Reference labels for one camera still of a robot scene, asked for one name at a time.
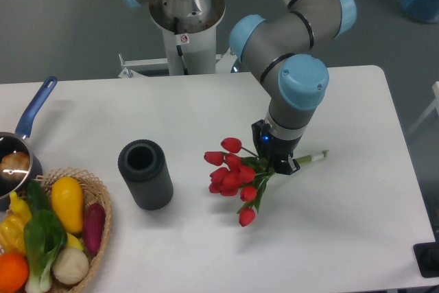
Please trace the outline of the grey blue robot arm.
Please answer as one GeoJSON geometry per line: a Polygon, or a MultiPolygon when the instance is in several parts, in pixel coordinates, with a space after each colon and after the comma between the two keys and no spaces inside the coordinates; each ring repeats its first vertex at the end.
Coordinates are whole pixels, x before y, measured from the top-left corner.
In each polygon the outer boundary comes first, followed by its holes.
{"type": "MultiPolygon", "coordinates": [[[[148,4],[161,29],[171,75],[214,73],[216,27],[224,0],[124,0],[148,4]]],[[[254,146],[276,173],[299,168],[294,158],[329,83],[327,67],[309,51],[355,23],[354,0],[283,0],[287,14],[273,23],[257,14],[242,18],[229,36],[230,50],[271,100],[264,119],[252,125],[254,146]]]]}

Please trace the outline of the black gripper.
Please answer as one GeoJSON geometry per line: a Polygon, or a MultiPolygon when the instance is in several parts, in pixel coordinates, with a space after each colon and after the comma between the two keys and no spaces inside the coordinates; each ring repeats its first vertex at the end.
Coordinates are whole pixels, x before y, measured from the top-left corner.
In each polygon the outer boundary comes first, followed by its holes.
{"type": "Polygon", "coordinates": [[[264,120],[252,124],[252,138],[260,158],[268,161],[268,166],[277,174],[294,174],[300,170],[298,161],[294,158],[294,150],[301,137],[295,139],[280,139],[273,135],[264,120]]]}

